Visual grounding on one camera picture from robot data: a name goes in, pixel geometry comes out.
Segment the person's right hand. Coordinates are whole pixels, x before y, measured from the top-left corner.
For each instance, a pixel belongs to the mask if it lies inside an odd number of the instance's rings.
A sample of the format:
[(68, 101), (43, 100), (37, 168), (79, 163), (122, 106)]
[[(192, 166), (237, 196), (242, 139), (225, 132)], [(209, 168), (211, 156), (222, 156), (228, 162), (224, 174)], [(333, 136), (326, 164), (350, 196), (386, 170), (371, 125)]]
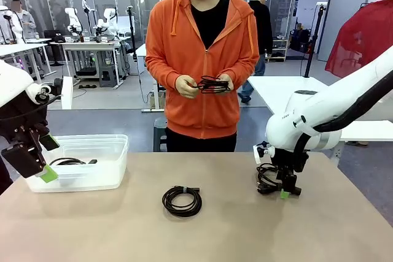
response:
[(175, 89), (185, 98), (194, 99), (199, 93), (196, 81), (189, 75), (180, 75), (175, 82)]

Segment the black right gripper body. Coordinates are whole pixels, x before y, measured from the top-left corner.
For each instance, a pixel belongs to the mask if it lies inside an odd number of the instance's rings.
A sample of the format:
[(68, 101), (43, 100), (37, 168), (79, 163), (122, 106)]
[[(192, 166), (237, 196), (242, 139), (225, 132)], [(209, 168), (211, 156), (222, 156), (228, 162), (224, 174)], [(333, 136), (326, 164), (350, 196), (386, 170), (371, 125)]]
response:
[(277, 148), (274, 156), (271, 157), (271, 163), (277, 169), (276, 179), (283, 182), (295, 172), (301, 173), (308, 158), (309, 155), (305, 151), (295, 153)]

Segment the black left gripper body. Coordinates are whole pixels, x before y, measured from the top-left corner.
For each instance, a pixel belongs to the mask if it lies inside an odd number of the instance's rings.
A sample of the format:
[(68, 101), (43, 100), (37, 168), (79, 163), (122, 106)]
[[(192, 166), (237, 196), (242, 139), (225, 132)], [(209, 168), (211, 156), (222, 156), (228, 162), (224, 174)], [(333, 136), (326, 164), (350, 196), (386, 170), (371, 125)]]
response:
[(47, 106), (35, 104), (27, 94), (19, 94), (1, 107), (1, 137), (13, 139), (15, 130), (47, 129)]

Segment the person's left hand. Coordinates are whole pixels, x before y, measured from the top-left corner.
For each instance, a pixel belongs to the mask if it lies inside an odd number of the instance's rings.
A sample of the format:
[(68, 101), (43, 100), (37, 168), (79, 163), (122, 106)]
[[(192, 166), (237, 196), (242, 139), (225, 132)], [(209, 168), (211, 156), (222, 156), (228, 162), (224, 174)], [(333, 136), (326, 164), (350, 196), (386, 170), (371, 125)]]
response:
[(228, 74), (221, 74), (218, 78), (217, 81), (219, 83), (219, 86), (217, 89), (221, 92), (231, 92), (233, 91), (233, 82), (231, 77)]

